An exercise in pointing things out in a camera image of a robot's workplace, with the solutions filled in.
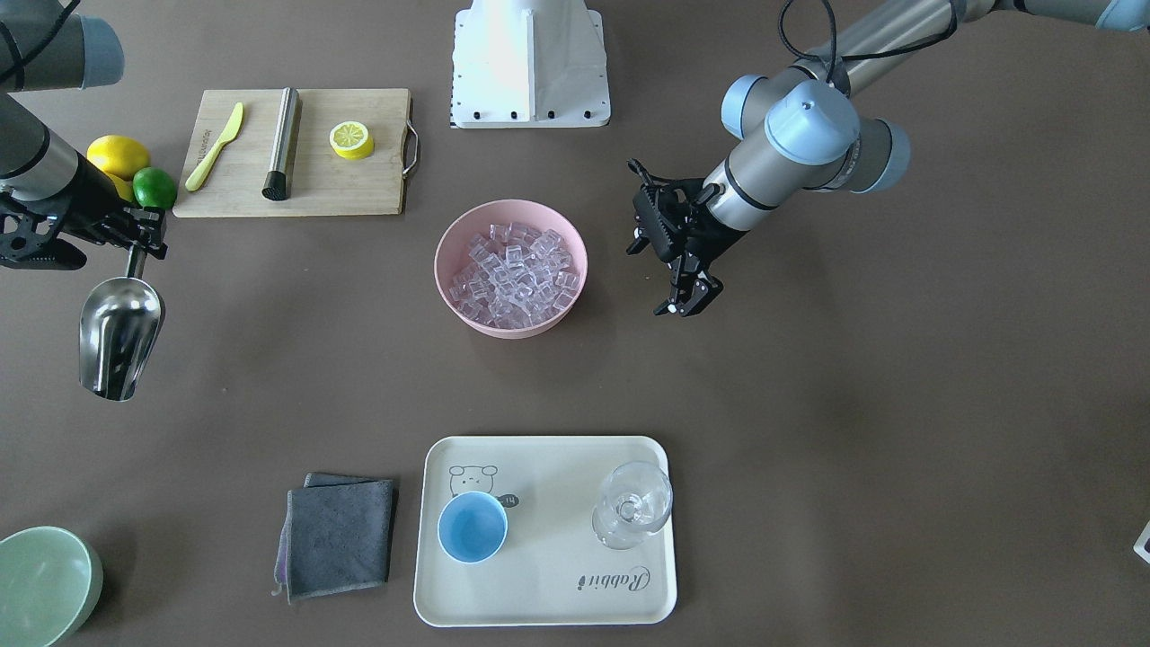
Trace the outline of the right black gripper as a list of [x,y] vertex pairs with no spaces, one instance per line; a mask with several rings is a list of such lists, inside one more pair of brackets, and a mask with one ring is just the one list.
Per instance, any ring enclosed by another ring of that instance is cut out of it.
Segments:
[[17,270],[79,270],[87,257],[66,240],[69,236],[126,251],[138,247],[163,261],[164,216],[159,208],[132,208],[116,191],[80,191],[33,202],[3,192],[1,262]]

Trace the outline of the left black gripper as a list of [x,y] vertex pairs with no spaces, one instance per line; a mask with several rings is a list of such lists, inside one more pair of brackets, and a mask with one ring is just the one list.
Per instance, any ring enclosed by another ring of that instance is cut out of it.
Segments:
[[627,164],[641,177],[641,188],[632,197],[635,241],[627,252],[637,254],[650,245],[670,274],[669,296],[656,307],[654,315],[699,315],[724,288],[708,274],[711,263],[745,233],[724,225],[710,211],[707,201],[723,193],[719,184],[662,179],[636,159]]

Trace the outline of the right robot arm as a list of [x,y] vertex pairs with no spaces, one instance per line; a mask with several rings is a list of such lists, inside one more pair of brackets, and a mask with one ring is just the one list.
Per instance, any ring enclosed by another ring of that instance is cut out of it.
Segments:
[[103,21],[77,3],[1,3],[1,261],[8,269],[78,270],[77,239],[128,251],[126,274],[139,278],[146,259],[164,259],[163,208],[137,208],[110,177],[25,106],[18,92],[115,84],[126,57]]

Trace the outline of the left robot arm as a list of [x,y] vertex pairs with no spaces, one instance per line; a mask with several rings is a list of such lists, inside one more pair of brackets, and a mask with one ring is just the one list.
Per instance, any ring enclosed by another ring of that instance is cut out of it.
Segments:
[[820,48],[792,48],[792,64],[776,76],[739,77],[721,103],[723,128],[737,144],[713,171],[664,179],[629,160],[641,188],[628,253],[650,247],[670,274],[657,315],[705,310],[723,290],[711,263],[793,192],[862,195],[899,182],[911,160],[907,133],[887,120],[862,118],[852,97],[992,11],[1147,30],[1147,1],[887,1],[845,31],[833,28]]

